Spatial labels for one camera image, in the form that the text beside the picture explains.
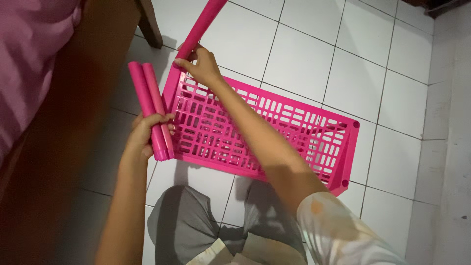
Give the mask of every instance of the pink cloth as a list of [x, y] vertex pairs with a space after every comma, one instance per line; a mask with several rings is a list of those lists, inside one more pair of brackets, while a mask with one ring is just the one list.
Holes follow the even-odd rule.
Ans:
[[0, 165], [44, 100], [80, 0], [0, 0]]

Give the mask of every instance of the left hand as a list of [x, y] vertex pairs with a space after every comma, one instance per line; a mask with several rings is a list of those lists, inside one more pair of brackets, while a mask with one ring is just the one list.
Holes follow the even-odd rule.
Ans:
[[[173, 118], [175, 118], [173, 114], [167, 114], [165, 116], [153, 114], [144, 118], [141, 112], [132, 122], [132, 132], [129, 134], [126, 149], [137, 151], [149, 159], [154, 154], [152, 146], [149, 143], [152, 126], [158, 123], [166, 123]], [[168, 127], [170, 134], [173, 135], [175, 126], [168, 124]]]

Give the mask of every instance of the person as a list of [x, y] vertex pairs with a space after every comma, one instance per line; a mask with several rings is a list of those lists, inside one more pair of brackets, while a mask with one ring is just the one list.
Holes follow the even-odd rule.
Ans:
[[[196, 65], [190, 63], [195, 59]], [[188, 186], [168, 189], [148, 220], [149, 233], [154, 231], [156, 264], [306, 264], [303, 239], [317, 264], [406, 264], [329, 192], [283, 136], [224, 81], [211, 52], [198, 44], [188, 60], [175, 59], [175, 63], [219, 98], [269, 184], [255, 182], [250, 188], [243, 238], [229, 243], [216, 235], [206, 196]], [[139, 116], [134, 122], [96, 264], [141, 263], [146, 168], [152, 156], [150, 128], [173, 118], [172, 114]], [[231, 244], [239, 248], [231, 252], [227, 248]]]

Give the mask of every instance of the white tile floor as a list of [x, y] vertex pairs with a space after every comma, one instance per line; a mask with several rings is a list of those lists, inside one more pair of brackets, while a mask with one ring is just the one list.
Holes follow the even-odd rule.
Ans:
[[[205, 3], [153, 0], [165, 46], [150, 48], [137, 30], [126, 60], [153, 63], [163, 88], [175, 48]], [[397, 0], [233, 0], [201, 40], [214, 52], [223, 75], [360, 122], [352, 182], [339, 198], [401, 255], [406, 251], [431, 57], [433, 20], [422, 13]], [[90, 263], [120, 153], [139, 112], [123, 66], [110, 116], [83, 173], [67, 226], [68, 243], [58, 248], [57, 260]], [[211, 198], [215, 222], [244, 225], [251, 179], [177, 160], [149, 162], [146, 216], [164, 190], [188, 184]], [[143, 263], [153, 260], [154, 245], [146, 235]]]

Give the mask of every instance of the right hand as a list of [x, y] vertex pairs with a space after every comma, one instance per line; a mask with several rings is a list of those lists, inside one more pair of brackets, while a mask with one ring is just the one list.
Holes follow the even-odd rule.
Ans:
[[[196, 65], [190, 63], [193, 60], [197, 60]], [[195, 50], [191, 52], [188, 60], [177, 58], [175, 63], [187, 70], [198, 83], [210, 89], [217, 87], [217, 84], [221, 81], [225, 82], [219, 72], [214, 54], [199, 43], [196, 45]]]

